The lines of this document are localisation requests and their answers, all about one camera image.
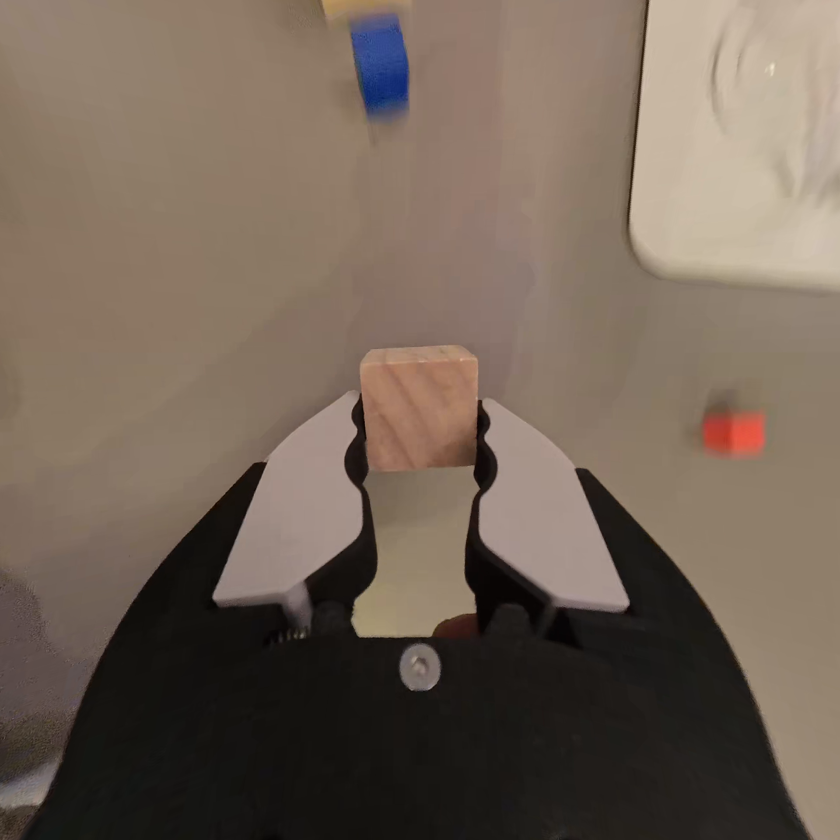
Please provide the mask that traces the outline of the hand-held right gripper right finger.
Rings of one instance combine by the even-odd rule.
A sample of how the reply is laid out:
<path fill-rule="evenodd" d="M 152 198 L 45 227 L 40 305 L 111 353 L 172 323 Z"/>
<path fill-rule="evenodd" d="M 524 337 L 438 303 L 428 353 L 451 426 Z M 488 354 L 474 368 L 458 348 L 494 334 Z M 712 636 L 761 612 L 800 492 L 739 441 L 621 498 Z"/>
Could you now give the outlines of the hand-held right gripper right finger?
<path fill-rule="evenodd" d="M 479 402 L 465 578 L 485 631 L 520 607 L 537 635 L 564 611 L 622 615 L 628 594 L 570 458 L 493 399 Z"/>

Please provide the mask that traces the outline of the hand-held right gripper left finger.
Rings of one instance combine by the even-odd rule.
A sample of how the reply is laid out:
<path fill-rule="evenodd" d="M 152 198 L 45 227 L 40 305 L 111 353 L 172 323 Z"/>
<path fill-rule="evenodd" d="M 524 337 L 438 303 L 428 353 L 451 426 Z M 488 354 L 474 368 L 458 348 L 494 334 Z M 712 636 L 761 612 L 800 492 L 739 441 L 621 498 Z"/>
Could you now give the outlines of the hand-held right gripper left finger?
<path fill-rule="evenodd" d="M 349 391 L 264 464 L 213 593 L 218 607 L 279 606 L 308 633 L 321 604 L 352 613 L 377 571 L 361 394 Z"/>

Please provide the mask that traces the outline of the medium plain wooden cube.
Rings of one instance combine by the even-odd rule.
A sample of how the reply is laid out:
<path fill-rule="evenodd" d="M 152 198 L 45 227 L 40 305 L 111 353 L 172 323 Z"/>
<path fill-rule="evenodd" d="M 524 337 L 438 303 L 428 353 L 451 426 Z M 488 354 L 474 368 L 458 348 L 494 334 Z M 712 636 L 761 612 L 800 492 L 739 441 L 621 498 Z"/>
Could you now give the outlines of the medium plain wooden cube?
<path fill-rule="evenodd" d="M 360 386 L 370 470 L 474 465 L 478 373 L 477 357 L 457 344 L 369 351 Z"/>

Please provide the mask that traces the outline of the small red wooden cube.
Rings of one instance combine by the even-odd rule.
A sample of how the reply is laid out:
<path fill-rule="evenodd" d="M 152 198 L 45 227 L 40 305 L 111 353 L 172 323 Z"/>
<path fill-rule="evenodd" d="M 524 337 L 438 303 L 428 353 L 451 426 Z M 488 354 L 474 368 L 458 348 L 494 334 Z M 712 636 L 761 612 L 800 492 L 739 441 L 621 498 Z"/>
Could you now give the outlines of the small red wooden cube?
<path fill-rule="evenodd" d="M 713 408 L 701 421 L 701 445 L 709 455 L 727 459 L 757 458 L 765 450 L 766 429 L 766 417 L 762 412 Z"/>

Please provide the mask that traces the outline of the small blue wooden cube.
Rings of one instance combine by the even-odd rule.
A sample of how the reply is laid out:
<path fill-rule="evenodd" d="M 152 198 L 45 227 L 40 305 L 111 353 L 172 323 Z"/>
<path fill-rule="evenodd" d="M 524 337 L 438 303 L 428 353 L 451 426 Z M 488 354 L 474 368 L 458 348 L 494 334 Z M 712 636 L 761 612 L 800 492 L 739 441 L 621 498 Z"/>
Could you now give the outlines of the small blue wooden cube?
<path fill-rule="evenodd" d="M 408 109 L 410 67 L 395 13 L 357 17 L 350 23 L 353 63 L 368 119 L 389 119 Z"/>

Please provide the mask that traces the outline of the large plain wooden cube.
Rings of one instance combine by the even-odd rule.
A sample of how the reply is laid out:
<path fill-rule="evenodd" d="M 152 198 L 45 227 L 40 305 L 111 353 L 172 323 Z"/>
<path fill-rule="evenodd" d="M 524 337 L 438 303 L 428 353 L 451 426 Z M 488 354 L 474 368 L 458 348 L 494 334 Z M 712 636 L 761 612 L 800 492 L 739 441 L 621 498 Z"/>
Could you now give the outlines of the large plain wooden cube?
<path fill-rule="evenodd" d="M 408 9 L 412 1 L 320 1 L 324 17 L 330 22 L 350 20 L 378 14 L 398 13 Z"/>

